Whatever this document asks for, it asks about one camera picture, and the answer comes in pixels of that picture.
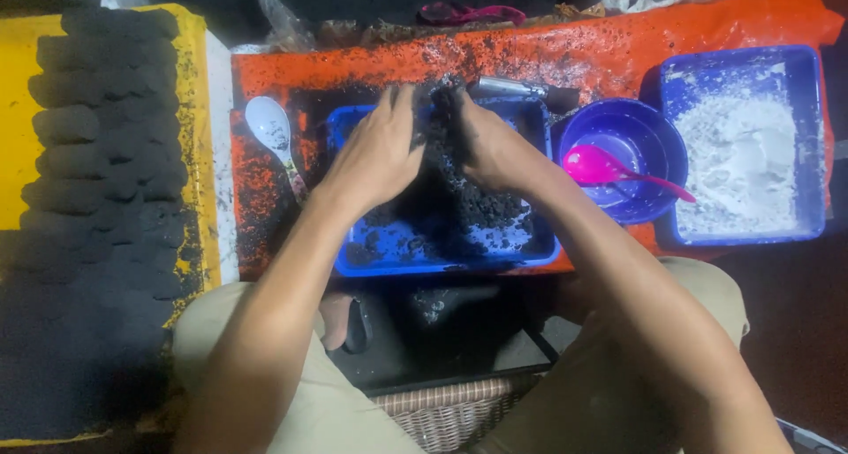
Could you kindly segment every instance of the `white ceramic spoon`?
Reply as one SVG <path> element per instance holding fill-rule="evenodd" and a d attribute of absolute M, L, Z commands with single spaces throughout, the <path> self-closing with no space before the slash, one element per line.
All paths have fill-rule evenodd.
<path fill-rule="evenodd" d="M 294 192 L 294 199 L 303 205 L 308 191 L 292 160 L 292 128 L 286 111 L 272 98 L 256 97 L 248 101 L 244 119 L 256 139 L 280 159 Z"/>

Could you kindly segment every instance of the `beige pants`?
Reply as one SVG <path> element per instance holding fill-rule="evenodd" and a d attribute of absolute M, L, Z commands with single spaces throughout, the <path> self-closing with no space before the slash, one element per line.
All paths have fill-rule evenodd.
<path fill-rule="evenodd" d="M 730 334 L 737 347 L 747 332 L 742 295 L 713 265 L 678 257 L 663 265 Z M 192 392 L 227 319 L 250 284 L 228 284 L 195 300 L 175 327 L 175 370 Z M 273 454 L 421 454 L 380 408 L 355 389 L 326 356 L 315 320 L 303 375 Z M 583 330 L 550 373 L 472 450 L 479 454 L 674 452 L 666 408 L 633 372 L 604 330 Z"/>

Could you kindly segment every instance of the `blue plastic tray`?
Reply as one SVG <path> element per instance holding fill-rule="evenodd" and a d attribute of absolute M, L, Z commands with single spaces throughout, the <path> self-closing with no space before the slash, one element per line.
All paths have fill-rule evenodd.
<path fill-rule="evenodd" d="M 550 125 L 548 110 L 544 103 L 537 99 L 527 98 L 491 98 L 477 101 L 483 108 L 492 110 L 514 129 L 521 128 L 522 135 L 551 158 Z M 330 155 L 335 155 L 345 144 L 345 140 L 354 130 L 357 123 L 366 116 L 374 106 L 345 106 L 332 112 L 326 123 L 329 129 L 327 148 Z M 428 118 L 432 108 L 421 110 L 421 117 Z M 520 221 L 524 214 L 516 218 Z M 403 221 L 394 222 L 386 227 L 371 227 L 364 220 L 359 220 L 348 232 L 345 243 L 336 258 L 336 270 L 344 276 L 380 276 L 399 275 L 406 273 L 430 273 L 462 270 L 507 270 L 516 266 L 544 265 L 552 262 L 560 252 L 560 243 L 554 232 L 540 217 L 534 218 L 536 240 L 532 250 L 522 246 L 530 239 L 530 235 L 522 229 L 507 227 L 500 229 L 482 229 L 473 227 L 468 238 L 486 244 L 488 252 L 472 259 L 457 257 L 452 260 L 429 259 L 421 249 L 409 252 L 402 239 L 411 240 L 416 237 L 412 228 Z M 367 265 L 355 265 L 348 262 L 346 255 L 347 244 L 350 242 L 365 243 L 370 232 L 380 236 L 376 250 L 382 253 L 380 260 Z M 502 247 L 500 241 L 507 239 L 509 244 Z M 491 247 L 493 241 L 499 241 L 496 247 Z"/>
<path fill-rule="evenodd" d="M 785 75 L 763 70 L 776 64 L 785 65 Z M 824 123 L 821 104 L 821 72 L 818 54 L 805 45 L 744 48 L 718 52 L 693 53 L 668 58 L 661 68 L 663 113 L 668 120 L 691 109 L 698 99 L 692 86 L 708 91 L 720 90 L 730 83 L 727 71 L 732 70 L 733 83 L 744 81 L 751 95 L 783 91 L 792 107 L 795 120 L 795 228 L 780 232 L 749 232 L 744 235 L 698 234 L 684 238 L 679 232 L 677 210 L 671 210 L 658 227 L 660 242 L 668 245 L 706 246 L 742 245 L 770 242 L 808 240 L 819 236 L 825 225 L 824 185 Z M 667 78 L 683 72 L 685 78 Z"/>

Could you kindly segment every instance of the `black charcoal mixture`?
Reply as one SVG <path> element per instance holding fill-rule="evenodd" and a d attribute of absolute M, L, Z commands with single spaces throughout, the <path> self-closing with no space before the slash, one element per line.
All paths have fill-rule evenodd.
<path fill-rule="evenodd" d="M 176 20 L 88 9 L 61 26 L 67 36 L 39 38 L 43 73 L 29 82 L 46 108 L 32 119 L 40 177 L 23 188 L 21 229 L 0 232 L 6 439 L 74 435 L 157 402 L 145 386 L 181 295 Z M 65 425 L 42 426 L 38 412 Z"/>
<path fill-rule="evenodd" d="M 451 123 L 453 111 L 438 93 L 434 93 L 433 100 L 437 109 L 430 120 L 416 122 L 416 134 L 423 133 L 423 137 L 414 139 L 427 143 L 418 177 L 397 198 L 368 212 L 366 226 L 386 227 L 395 221 L 409 224 L 416 236 L 398 241 L 401 261 L 410 261 L 418 249 L 430 260 L 470 261 L 489 249 L 512 245 L 506 238 L 496 240 L 492 232 L 485 241 L 473 241 L 468 236 L 474 228 L 515 227 L 533 236 L 530 208 L 522 204 L 521 198 L 485 191 L 465 178 L 461 167 L 466 151 L 461 134 Z M 371 231 L 365 243 L 347 243 L 348 261 L 366 265 L 382 259 L 384 253 L 376 247 L 378 240 L 379 234 Z"/>

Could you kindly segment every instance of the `orange plastic sheet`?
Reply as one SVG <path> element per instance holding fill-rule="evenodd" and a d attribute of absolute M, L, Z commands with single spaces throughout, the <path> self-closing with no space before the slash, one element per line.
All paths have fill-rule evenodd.
<path fill-rule="evenodd" d="M 785 44 L 818 48 L 835 42 L 843 21 L 821 0 L 722 0 L 558 26 L 430 37 L 376 49 L 234 55 L 232 162 L 242 279 L 256 278 L 267 267 L 276 243 L 298 213 L 281 165 L 258 147 L 243 122 L 244 104 L 254 96 L 276 98 L 288 112 L 295 164 L 311 186 L 328 164 L 323 124 L 327 111 L 375 102 L 376 89 L 389 84 L 437 80 L 451 72 L 466 79 L 492 75 L 579 87 L 581 103 L 638 98 L 645 74 L 673 55 Z M 825 128 L 829 181 L 833 132 L 826 110 Z M 651 223 L 628 231 L 657 255 L 710 259 L 721 253 L 663 250 Z M 573 266 L 560 253 L 549 265 L 514 273 L 570 270 Z"/>

